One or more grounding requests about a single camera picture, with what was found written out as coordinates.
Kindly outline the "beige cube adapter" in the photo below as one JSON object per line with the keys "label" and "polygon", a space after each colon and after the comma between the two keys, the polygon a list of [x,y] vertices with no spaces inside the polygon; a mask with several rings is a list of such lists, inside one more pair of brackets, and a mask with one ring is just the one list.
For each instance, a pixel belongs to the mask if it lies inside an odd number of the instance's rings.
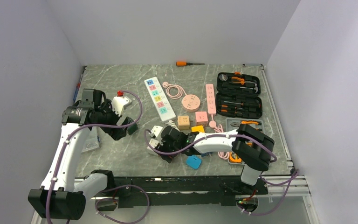
{"label": "beige cube adapter", "polygon": [[181,115],[177,117],[177,127],[179,130],[190,129],[190,117],[188,115]]}

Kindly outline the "light blue cube adapter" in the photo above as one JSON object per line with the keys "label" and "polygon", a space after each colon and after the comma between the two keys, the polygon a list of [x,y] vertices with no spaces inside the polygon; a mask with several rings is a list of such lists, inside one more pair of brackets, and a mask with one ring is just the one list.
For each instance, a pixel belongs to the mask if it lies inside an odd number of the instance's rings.
{"label": "light blue cube adapter", "polygon": [[186,165],[192,169],[199,169],[202,164],[202,158],[197,155],[191,155],[187,157]]}

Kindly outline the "yellow cube adapter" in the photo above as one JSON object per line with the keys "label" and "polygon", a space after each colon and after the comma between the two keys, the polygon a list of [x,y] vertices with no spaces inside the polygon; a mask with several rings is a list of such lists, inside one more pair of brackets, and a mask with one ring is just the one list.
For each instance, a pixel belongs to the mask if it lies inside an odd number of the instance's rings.
{"label": "yellow cube adapter", "polygon": [[191,127],[191,131],[192,132],[205,133],[205,129],[204,129],[203,125],[193,126],[193,127]]}

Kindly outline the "clear plastic screw box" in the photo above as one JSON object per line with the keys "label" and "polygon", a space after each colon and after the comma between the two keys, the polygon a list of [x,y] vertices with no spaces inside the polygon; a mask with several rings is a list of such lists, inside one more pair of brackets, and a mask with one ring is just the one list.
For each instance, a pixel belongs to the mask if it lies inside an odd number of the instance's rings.
{"label": "clear plastic screw box", "polygon": [[92,127],[88,138],[86,139],[82,153],[94,151],[100,148],[100,139],[97,132],[97,127]]}

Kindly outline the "pink cube adapter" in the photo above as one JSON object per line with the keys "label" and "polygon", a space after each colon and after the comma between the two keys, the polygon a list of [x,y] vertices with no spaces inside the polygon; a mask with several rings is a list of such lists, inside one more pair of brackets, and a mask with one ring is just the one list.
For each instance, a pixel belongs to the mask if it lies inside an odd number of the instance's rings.
{"label": "pink cube adapter", "polygon": [[195,112],[196,126],[207,126],[208,125],[208,114],[206,111]]}

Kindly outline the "white power strip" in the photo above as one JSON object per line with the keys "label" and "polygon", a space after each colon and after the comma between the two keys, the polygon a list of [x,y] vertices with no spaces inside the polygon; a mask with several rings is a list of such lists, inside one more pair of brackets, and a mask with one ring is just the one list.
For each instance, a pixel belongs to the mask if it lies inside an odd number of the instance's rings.
{"label": "white power strip", "polygon": [[176,114],[168,101],[162,84],[157,77],[144,80],[145,86],[151,96],[153,105],[157,110],[157,114],[162,122],[167,122],[176,118]]}

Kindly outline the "pink power strip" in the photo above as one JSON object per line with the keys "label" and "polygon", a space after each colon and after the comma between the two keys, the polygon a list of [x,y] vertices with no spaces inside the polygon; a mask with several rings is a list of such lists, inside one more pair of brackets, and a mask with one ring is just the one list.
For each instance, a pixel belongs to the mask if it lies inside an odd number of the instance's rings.
{"label": "pink power strip", "polygon": [[216,104],[215,104],[214,85],[206,84],[205,87],[206,87],[207,113],[210,115],[215,115]]}

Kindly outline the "grey tool tray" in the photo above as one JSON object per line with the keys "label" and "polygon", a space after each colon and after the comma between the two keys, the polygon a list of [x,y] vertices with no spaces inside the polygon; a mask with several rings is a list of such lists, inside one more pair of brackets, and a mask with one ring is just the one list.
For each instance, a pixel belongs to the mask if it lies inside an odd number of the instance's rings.
{"label": "grey tool tray", "polygon": [[[232,131],[237,129],[241,124],[247,124],[255,128],[256,130],[263,132],[264,125],[262,124],[262,120],[260,119],[239,119],[239,118],[226,118],[226,130]],[[242,164],[234,164],[230,163],[231,165],[245,165],[244,161]]]}

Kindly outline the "black tool case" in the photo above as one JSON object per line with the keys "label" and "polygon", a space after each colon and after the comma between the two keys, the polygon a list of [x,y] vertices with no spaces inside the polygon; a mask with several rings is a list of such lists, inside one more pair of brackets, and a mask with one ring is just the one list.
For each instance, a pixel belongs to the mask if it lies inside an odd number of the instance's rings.
{"label": "black tool case", "polygon": [[[243,78],[244,85],[233,84],[231,77]],[[259,78],[239,72],[220,72],[216,81],[217,113],[231,118],[259,119],[263,115]]]}

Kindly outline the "white cube adapter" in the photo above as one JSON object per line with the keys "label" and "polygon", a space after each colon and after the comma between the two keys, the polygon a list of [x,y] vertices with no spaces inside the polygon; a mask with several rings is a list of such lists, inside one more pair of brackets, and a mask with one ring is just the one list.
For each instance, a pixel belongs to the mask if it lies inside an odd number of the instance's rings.
{"label": "white cube adapter", "polygon": [[154,151],[154,149],[156,149],[157,147],[160,146],[159,141],[156,140],[156,139],[150,139],[150,140],[149,140],[149,145],[150,145],[150,146],[148,146],[147,149],[146,149],[147,152],[148,152],[149,154],[159,156],[159,154]]}

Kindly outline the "green cube adapter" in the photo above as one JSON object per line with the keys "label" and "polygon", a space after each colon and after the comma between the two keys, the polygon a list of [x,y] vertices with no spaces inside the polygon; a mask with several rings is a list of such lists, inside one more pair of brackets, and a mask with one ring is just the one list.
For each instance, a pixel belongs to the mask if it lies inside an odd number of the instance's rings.
{"label": "green cube adapter", "polygon": [[137,123],[131,125],[131,126],[128,126],[126,128],[126,131],[129,135],[133,135],[136,131],[138,130],[138,125]]}

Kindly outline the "dark blue cube adapter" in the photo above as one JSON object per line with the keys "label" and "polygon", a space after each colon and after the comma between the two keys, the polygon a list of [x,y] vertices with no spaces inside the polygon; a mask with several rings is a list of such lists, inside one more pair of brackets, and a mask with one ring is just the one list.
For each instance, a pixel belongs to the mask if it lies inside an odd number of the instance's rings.
{"label": "dark blue cube adapter", "polygon": [[211,156],[212,154],[213,154],[212,152],[203,153],[203,154],[201,154],[201,157]]}

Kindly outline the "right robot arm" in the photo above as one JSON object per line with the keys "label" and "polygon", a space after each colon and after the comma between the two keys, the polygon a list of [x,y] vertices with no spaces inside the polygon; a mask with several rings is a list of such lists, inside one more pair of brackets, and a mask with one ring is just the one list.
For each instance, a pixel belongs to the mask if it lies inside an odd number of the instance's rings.
{"label": "right robot arm", "polygon": [[270,163],[277,161],[277,156],[273,154],[275,141],[247,124],[241,124],[229,132],[189,134],[167,126],[159,137],[156,146],[147,146],[160,156],[180,153],[192,156],[210,152],[228,152],[239,156],[245,163],[238,181],[239,190],[244,194],[251,193],[256,188],[259,176],[268,171]]}

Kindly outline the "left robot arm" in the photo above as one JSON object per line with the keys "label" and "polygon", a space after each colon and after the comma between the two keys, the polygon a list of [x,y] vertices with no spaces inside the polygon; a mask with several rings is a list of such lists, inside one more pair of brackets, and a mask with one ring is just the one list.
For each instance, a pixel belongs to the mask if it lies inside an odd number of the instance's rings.
{"label": "left robot arm", "polygon": [[127,135],[127,128],[139,119],[127,117],[117,122],[123,110],[131,104],[128,91],[120,90],[108,99],[101,90],[84,89],[82,98],[67,107],[62,114],[60,141],[51,167],[38,189],[31,189],[28,201],[50,224],[53,219],[79,220],[86,203],[96,194],[111,195],[116,187],[110,170],[94,170],[80,184],[75,185],[76,168],[85,142],[92,128],[100,127],[112,139]]}

